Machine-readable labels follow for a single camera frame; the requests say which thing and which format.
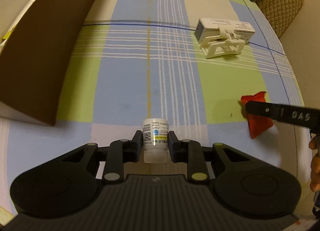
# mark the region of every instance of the red fabric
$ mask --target red fabric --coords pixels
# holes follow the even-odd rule
[[[264,99],[265,91],[261,91],[253,96],[242,96],[241,102],[245,106],[246,103],[250,100],[252,101],[260,101],[265,102]],[[265,130],[273,126],[273,122],[270,118],[258,115],[250,115],[248,114],[248,124],[249,124],[249,132],[250,137],[252,139],[256,138],[260,134],[262,134]]]

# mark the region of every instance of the white pill bottle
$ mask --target white pill bottle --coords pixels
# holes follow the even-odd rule
[[[165,163],[168,160],[168,122],[163,118],[143,121],[143,148],[145,163]]]

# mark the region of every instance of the qr code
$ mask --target qr code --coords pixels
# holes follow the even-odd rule
[[[143,133],[143,141],[144,142],[151,141],[151,132],[144,132]]]

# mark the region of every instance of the bed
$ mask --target bed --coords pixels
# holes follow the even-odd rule
[[[199,18],[249,22],[256,33],[237,56],[206,60]],[[252,140],[242,95],[303,106],[284,50],[249,0],[95,0],[71,56],[56,126],[0,119],[0,206],[16,213],[15,177],[88,142],[131,139],[145,118],[166,118],[179,139],[223,142],[296,176],[309,192],[307,129],[276,123]]]

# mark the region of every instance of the open box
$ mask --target open box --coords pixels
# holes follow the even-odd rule
[[[0,0],[0,116],[54,125],[76,38],[95,0]]]

